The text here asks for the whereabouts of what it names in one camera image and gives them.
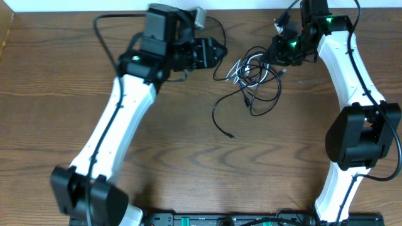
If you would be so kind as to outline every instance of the black cable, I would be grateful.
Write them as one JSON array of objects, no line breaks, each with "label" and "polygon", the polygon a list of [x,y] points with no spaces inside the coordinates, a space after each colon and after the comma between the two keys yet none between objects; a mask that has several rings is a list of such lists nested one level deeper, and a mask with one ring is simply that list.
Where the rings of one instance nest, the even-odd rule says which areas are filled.
[{"label": "black cable", "polygon": [[184,72],[184,78],[179,78],[176,80],[166,80],[167,82],[184,82],[188,79],[188,71],[187,70],[183,70],[182,72]]},{"label": "black cable", "polygon": [[128,44],[128,46],[127,46],[127,48],[126,48],[126,51],[129,51],[129,50],[131,50],[131,49],[133,49],[133,47],[134,47],[134,45],[137,43],[137,41],[143,36],[143,32],[139,32],[139,33],[136,33],[132,38],[131,38],[131,41],[130,41],[130,44]]},{"label": "black cable", "polygon": [[[102,135],[99,138],[98,143],[96,144],[96,147],[94,149],[94,152],[92,153],[92,156],[90,157],[90,163],[89,163],[89,168],[88,168],[88,173],[85,176],[85,211],[86,211],[86,215],[87,215],[87,225],[88,226],[92,226],[92,221],[90,218],[90,181],[91,181],[91,177],[92,177],[92,170],[94,169],[94,165],[96,162],[96,156],[99,152],[99,148],[101,147],[102,141],[105,139],[106,134],[109,130],[109,128],[111,127],[113,120],[116,118],[117,113],[119,112],[119,109],[122,107],[122,100],[123,100],[123,93],[124,93],[124,89],[123,89],[123,84],[122,84],[122,78],[121,75],[119,73],[119,70],[117,68],[116,62],[114,61],[114,58],[112,56],[112,53],[110,52],[110,50],[108,49],[102,35],[99,32],[98,26],[97,26],[97,21],[101,18],[122,18],[122,17],[142,17],[145,16],[145,14],[104,14],[104,15],[99,15],[94,19],[94,31],[96,34],[96,37],[98,38],[99,42],[101,43],[103,49],[105,50],[107,57],[110,59],[113,69],[116,73],[116,76],[119,78],[119,86],[120,86],[120,98],[119,98],[119,102],[116,104],[116,109],[113,112],[112,117],[109,119],[109,122],[107,123]],[[138,35],[135,35],[128,48],[131,46],[133,47],[135,44],[135,40],[137,40],[139,38]]]},{"label": "black cable", "polygon": [[[252,116],[262,116],[274,109],[274,107],[278,103],[279,97],[281,95],[282,84],[281,84],[281,80],[280,80],[280,75],[278,75],[276,73],[276,71],[273,68],[271,68],[269,65],[265,65],[265,64],[261,63],[257,58],[255,58],[256,55],[263,54],[264,52],[256,51],[252,54],[249,54],[252,50],[257,49],[257,48],[260,48],[260,49],[263,49],[264,51],[266,51],[266,49],[262,46],[254,46],[254,47],[250,48],[242,59],[241,68],[239,69],[239,72],[237,72],[234,76],[227,77],[227,78],[215,78],[215,74],[213,76],[213,79],[216,81],[229,80],[234,77],[237,77],[239,79],[239,81],[238,81],[239,89],[229,95],[225,95],[222,98],[220,98],[215,103],[214,108],[212,110],[212,120],[214,121],[215,126],[218,128],[218,130],[220,130],[223,134],[230,137],[231,139],[235,139],[235,137],[232,134],[224,131],[215,121],[215,110],[220,101],[222,101],[226,97],[229,97],[229,96],[234,95],[235,93],[238,93],[241,91],[243,98],[244,98],[244,102],[246,103],[246,107],[249,108],[249,110],[250,110],[250,114]],[[258,72],[255,75],[251,75],[250,71],[255,70],[255,69],[259,69]],[[258,93],[260,85],[270,82],[274,79],[276,79],[277,84],[278,84],[278,91],[277,91],[276,95],[270,99],[262,99],[262,98],[258,97],[257,93]],[[248,90],[250,88],[250,85],[256,86],[253,93]],[[274,101],[274,102],[268,110],[266,110],[260,114],[257,114],[257,113],[254,113],[254,108],[253,108],[256,100],[260,100],[263,102],[271,102],[271,101]]]},{"label": "black cable", "polygon": [[283,209],[279,210],[279,211],[275,214],[275,218],[279,218],[279,215],[281,215],[281,212],[282,212],[282,211],[285,211],[285,210],[290,210],[290,211],[292,211],[293,214],[296,215],[297,219],[298,219],[301,223],[303,223],[302,219],[299,217],[299,215],[298,215],[292,208],[283,208]]},{"label": "black cable", "polygon": [[242,91],[243,89],[247,88],[248,85],[249,85],[249,84],[247,84],[247,85],[244,86],[243,88],[240,88],[240,89],[238,89],[237,91],[235,91],[235,92],[233,92],[233,93],[231,93],[231,94],[227,94],[226,96],[221,97],[221,98],[215,103],[214,108],[212,109],[212,120],[213,120],[213,122],[214,122],[216,128],[218,128],[221,132],[223,132],[226,136],[230,137],[231,139],[235,139],[235,137],[234,137],[232,134],[230,134],[230,133],[228,133],[228,132],[225,132],[225,131],[224,131],[223,129],[221,129],[220,126],[218,126],[218,124],[216,123],[216,121],[215,121],[215,110],[216,110],[216,107],[218,106],[218,104],[219,104],[219,102],[220,102],[221,100],[223,100],[223,99],[225,99],[226,97],[230,97],[231,95],[234,95],[234,94],[236,94],[236,93]]},{"label": "black cable", "polygon": [[[219,24],[219,26],[220,26],[220,28],[221,28],[221,30],[222,30],[223,37],[224,37],[224,46],[226,47],[226,32],[225,32],[224,26],[222,25],[222,23],[221,23],[219,20],[217,20],[217,19],[215,19],[215,18],[213,18],[213,17],[211,17],[211,16],[207,16],[207,18],[208,18],[208,19],[211,19],[211,20],[213,20],[213,21],[215,21],[216,23]],[[215,78],[216,72],[218,71],[218,69],[219,69],[220,65],[222,64],[222,61],[223,61],[223,60],[224,60],[224,59],[221,59],[221,60],[220,60],[220,62],[218,63],[218,65],[217,65],[216,68],[215,68],[214,74],[212,75],[212,78],[213,78],[215,81],[227,80],[227,78],[218,78],[218,79]]]},{"label": "black cable", "polygon": [[391,132],[392,132],[392,134],[393,134],[393,136],[395,138],[396,149],[398,150],[398,165],[397,165],[394,173],[391,174],[388,177],[385,177],[385,178],[378,178],[378,177],[375,177],[375,176],[362,175],[362,174],[354,175],[352,177],[352,182],[350,183],[350,186],[349,186],[349,188],[347,190],[345,198],[344,198],[344,200],[342,201],[342,204],[339,207],[339,212],[338,212],[338,215],[337,215],[337,219],[336,219],[336,221],[334,222],[333,225],[337,225],[339,223],[340,216],[342,215],[342,211],[344,209],[346,201],[347,201],[347,199],[348,199],[348,197],[349,197],[349,195],[350,195],[350,193],[352,191],[353,185],[357,181],[358,177],[361,176],[363,178],[368,178],[368,179],[375,180],[375,181],[390,181],[390,180],[394,179],[399,174],[399,172],[401,171],[401,167],[402,167],[401,141],[399,140],[398,133],[396,132],[396,129],[394,128],[394,126],[393,126],[391,120],[389,119],[389,117],[385,114],[385,112],[382,110],[382,108],[379,106],[379,104],[376,102],[376,100],[374,100],[374,98],[372,97],[369,89],[366,87],[366,85],[365,85],[365,83],[363,81],[363,78],[362,78],[362,76],[360,74],[360,71],[359,71],[359,69],[358,69],[358,67],[356,65],[355,60],[354,60],[354,57],[353,57],[353,49],[351,47],[352,36],[353,36],[354,30],[356,29],[356,26],[357,26],[357,24],[359,22],[359,18],[360,18],[360,14],[361,14],[361,7],[360,7],[360,4],[359,4],[358,0],[354,0],[354,2],[356,3],[358,13],[357,13],[356,21],[353,24],[353,27],[350,30],[349,36],[348,36],[348,39],[347,39],[347,53],[349,54],[349,58],[350,58],[350,61],[352,63],[353,69],[356,72],[356,75],[357,75],[357,78],[360,81],[360,84],[362,85],[364,93],[367,95],[367,98],[372,102],[372,104],[374,106],[376,106],[376,109],[378,110],[379,114],[384,118],[384,120],[386,122],[386,125],[389,127],[389,129],[391,130]]},{"label": "black cable", "polygon": [[233,219],[231,219],[231,218],[226,218],[226,219],[221,220],[221,221],[218,223],[218,226],[224,226],[224,223],[226,223],[226,222],[229,222],[229,223],[230,223],[230,226],[234,226]]},{"label": "black cable", "polygon": [[289,11],[292,9],[293,6],[298,2],[299,0],[294,1],[286,10],[285,12],[282,13],[282,15],[279,17],[277,21],[275,21],[276,24],[279,24],[282,22],[282,19],[286,16],[286,14],[289,13]]},{"label": "black cable", "polygon": [[264,217],[259,220],[253,220],[252,222],[244,223],[240,226],[253,226],[259,223],[266,223],[266,222],[279,222],[279,223],[286,223],[289,225],[296,225],[296,226],[306,226],[304,223],[299,223],[293,220],[287,220],[282,218],[273,218],[273,217]]}]

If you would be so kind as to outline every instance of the black mounting bracket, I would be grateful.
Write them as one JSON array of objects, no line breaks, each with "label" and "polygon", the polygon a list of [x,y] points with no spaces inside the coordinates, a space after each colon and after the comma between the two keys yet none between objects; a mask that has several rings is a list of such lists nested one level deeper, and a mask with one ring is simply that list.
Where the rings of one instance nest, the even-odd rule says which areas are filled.
[{"label": "black mounting bracket", "polygon": [[119,57],[120,74],[143,78],[145,83],[153,83],[158,89],[169,78],[170,70],[215,67],[226,56],[227,48],[212,37],[195,37],[196,25],[204,22],[197,19],[202,17],[197,15],[201,11],[150,4],[145,31],[140,36],[141,47],[134,50],[131,43]]},{"label": "black mounting bracket", "polygon": [[[174,214],[174,213],[149,213],[144,217],[144,226],[241,226],[262,218],[282,218],[302,223],[306,226],[331,226],[332,223],[318,222],[311,213],[281,211],[280,215],[205,215],[205,214]],[[276,222],[258,223],[256,226],[276,226]],[[381,215],[350,215],[341,226],[385,226]]]},{"label": "black mounting bracket", "polygon": [[[379,106],[396,128],[401,119],[399,105],[381,102]],[[364,126],[366,119],[371,126]],[[354,103],[342,109],[328,130],[325,148],[330,160],[342,170],[358,166],[372,168],[378,159],[386,157],[392,140],[392,132],[375,106]]]},{"label": "black mounting bracket", "polygon": [[[56,167],[50,176],[58,207],[64,214],[86,219],[85,176],[76,167]],[[90,188],[90,214],[95,225],[119,225],[128,206],[128,196],[100,175]]]},{"label": "black mounting bracket", "polygon": [[302,0],[300,3],[303,30],[297,35],[296,28],[283,16],[277,26],[282,27],[281,35],[272,38],[267,52],[261,62],[279,66],[300,66],[306,57],[314,56],[317,61],[317,48],[323,35],[334,31],[350,31],[352,23],[346,15],[333,16],[328,9],[327,1]]}]

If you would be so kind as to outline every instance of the white cable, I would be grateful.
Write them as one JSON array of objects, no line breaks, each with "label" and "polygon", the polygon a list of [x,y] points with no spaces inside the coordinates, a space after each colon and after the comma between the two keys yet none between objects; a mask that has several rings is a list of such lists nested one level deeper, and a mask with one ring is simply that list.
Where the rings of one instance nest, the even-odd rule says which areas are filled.
[{"label": "white cable", "polygon": [[[232,69],[227,73],[227,75],[226,75],[227,80],[230,80],[231,78],[233,78],[234,76],[236,76],[236,75],[237,75],[237,72],[241,69],[241,67],[239,67],[240,60],[241,60],[241,59],[239,59],[239,60],[237,61],[237,63],[236,63],[235,65],[233,65]],[[234,67],[236,67],[236,71],[233,72],[233,74],[228,78],[229,74],[233,71]]]},{"label": "white cable", "polygon": [[[247,63],[246,63],[246,67],[245,67],[245,74],[246,75],[248,75],[249,74],[249,70],[250,70],[250,67],[248,66],[249,64],[250,64],[250,61],[254,58],[254,57],[259,57],[259,56],[262,56],[263,54],[262,53],[259,53],[259,54],[255,54],[255,55],[253,55],[252,57],[250,57],[250,59],[247,61]],[[232,67],[232,69],[227,73],[227,75],[226,75],[226,78],[227,78],[227,80],[230,80],[231,78],[234,78],[234,81],[233,81],[233,84],[235,85],[235,84],[237,84],[238,82],[241,82],[242,84],[243,84],[243,86],[247,86],[248,88],[252,88],[252,87],[255,87],[258,83],[261,83],[261,82],[263,82],[267,77],[268,77],[268,74],[269,74],[269,70],[267,70],[267,69],[263,69],[262,71],[264,71],[265,70],[265,75],[264,75],[264,77],[258,82],[258,83],[256,83],[256,84],[253,84],[253,85],[247,85],[246,83],[244,83],[242,80],[241,80],[241,70],[242,70],[242,67],[241,67],[241,65],[243,65],[244,64],[244,62],[242,62],[242,64],[240,64],[240,61],[241,61],[241,59],[239,59],[234,65],[233,65],[233,67]]]},{"label": "white cable", "polygon": [[[250,57],[250,59],[249,59],[248,62],[247,62],[247,65],[250,64],[251,59],[253,59],[254,57],[262,56],[262,55],[263,55],[263,54],[260,53],[260,54],[255,54],[254,56]],[[259,81],[258,83],[263,82],[263,81],[266,79],[267,76],[268,76],[268,70],[265,70],[265,75],[264,75],[264,77],[263,77],[263,78],[261,79],[261,81]],[[249,85],[249,88],[256,86],[258,83],[254,84],[254,85]]]}]

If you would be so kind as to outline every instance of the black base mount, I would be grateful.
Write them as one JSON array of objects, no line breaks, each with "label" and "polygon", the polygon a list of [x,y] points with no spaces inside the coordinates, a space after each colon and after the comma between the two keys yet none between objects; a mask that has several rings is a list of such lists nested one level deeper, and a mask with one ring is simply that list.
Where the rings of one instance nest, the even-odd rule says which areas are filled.
[{"label": "black base mount", "polygon": [[[329,226],[331,223],[316,222],[312,214],[281,212],[273,215],[176,215],[172,213],[150,213],[144,216],[141,226],[241,226],[255,220],[276,218],[291,220],[306,226]],[[70,219],[70,226],[83,226],[86,222]],[[256,226],[291,225],[290,223],[262,222]],[[380,215],[351,215],[341,226],[385,226]]]},{"label": "black base mount", "polygon": [[[379,107],[396,129],[401,119],[399,105],[382,101]],[[393,134],[375,106],[353,103],[342,109],[328,130],[325,148],[328,157],[338,163],[341,170],[360,166],[373,168],[377,160],[387,156],[392,140]]]}]

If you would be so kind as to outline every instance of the green terminal block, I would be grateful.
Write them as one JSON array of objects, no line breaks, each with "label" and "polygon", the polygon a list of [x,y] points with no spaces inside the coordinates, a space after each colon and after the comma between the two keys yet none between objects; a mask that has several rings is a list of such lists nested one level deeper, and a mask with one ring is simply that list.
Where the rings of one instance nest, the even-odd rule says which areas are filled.
[{"label": "green terminal block", "polygon": [[182,217],[182,226],[190,226],[190,218]]}]

